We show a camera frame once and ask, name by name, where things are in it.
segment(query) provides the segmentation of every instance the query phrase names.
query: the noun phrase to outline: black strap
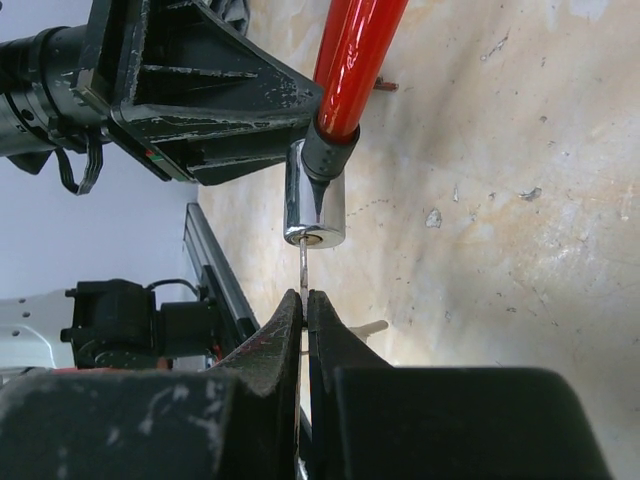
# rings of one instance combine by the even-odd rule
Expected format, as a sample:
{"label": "black strap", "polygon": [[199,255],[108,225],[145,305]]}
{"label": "black strap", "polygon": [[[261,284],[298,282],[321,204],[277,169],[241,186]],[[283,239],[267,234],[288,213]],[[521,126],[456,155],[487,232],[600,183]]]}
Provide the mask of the black strap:
{"label": "black strap", "polygon": [[87,166],[84,169],[84,177],[80,184],[76,184],[73,177],[73,169],[69,156],[62,148],[56,149],[60,181],[62,185],[74,195],[86,195],[98,181],[103,165],[102,144],[91,135],[86,135],[87,141]]}

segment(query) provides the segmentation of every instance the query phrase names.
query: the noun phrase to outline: metal rod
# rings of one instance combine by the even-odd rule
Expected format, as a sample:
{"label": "metal rod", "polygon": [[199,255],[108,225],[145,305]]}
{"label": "metal rod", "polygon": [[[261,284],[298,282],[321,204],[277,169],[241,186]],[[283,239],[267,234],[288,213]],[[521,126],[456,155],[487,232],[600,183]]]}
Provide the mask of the metal rod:
{"label": "metal rod", "polygon": [[300,299],[302,300],[302,318],[307,321],[309,303],[309,266],[307,264],[307,237],[300,239]]}
{"label": "metal rod", "polygon": [[347,20],[347,12],[353,0],[332,0],[327,15],[327,22],[324,26],[320,49],[318,50],[318,60],[316,61],[316,71],[313,81],[323,87],[327,86],[331,65],[336,56],[336,48]]}
{"label": "metal rod", "polygon": [[407,2],[351,1],[318,113],[328,140],[353,138]]}

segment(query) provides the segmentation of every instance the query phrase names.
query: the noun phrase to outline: metal socket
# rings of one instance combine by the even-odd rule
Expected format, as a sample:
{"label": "metal socket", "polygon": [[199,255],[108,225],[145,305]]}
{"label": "metal socket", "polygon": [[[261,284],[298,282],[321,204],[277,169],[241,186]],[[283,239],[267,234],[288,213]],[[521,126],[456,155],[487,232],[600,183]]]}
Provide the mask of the metal socket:
{"label": "metal socket", "polygon": [[309,178],[302,165],[304,140],[294,142],[285,173],[284,239],[298,246],[333,248],[346,238],[344,172],[331,182]]}

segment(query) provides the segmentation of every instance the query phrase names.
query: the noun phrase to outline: concrete wall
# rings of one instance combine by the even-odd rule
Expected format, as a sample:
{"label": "concrete wall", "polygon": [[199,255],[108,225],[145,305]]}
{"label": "concrete wall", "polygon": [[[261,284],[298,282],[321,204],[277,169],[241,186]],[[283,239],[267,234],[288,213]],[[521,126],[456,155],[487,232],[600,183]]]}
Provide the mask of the concrete wall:
{"label": "concrete wall", "polygon": [[[4,0],[0,42],[86,23],[91,0]],[[0,158],[0,298],[73,286],[78,280],[140,283],[185,276],[186,203],[196,187],[164,183],[119,148],[105,148],[94,190],[75,197],[60,184],[52,158],[33,177]],[[70,155],[81,178],[85,159]],[[182,297],[163,287],[161,300]]]}
{"label": "concrete wall", "polygon": [[[249,38],[312,75],[329,0],[273,3],[251,2]],[[381,70],[400,88],[371,95],[347,165],[347,240],[309,254],[349,326],[391,324],[369,345],[394,365],[559,372],[621,479],[640,467],[638,25],[638,0],[411,0]],[[262,321],[298,281],[283,185],[279,166],[200,197]]]}

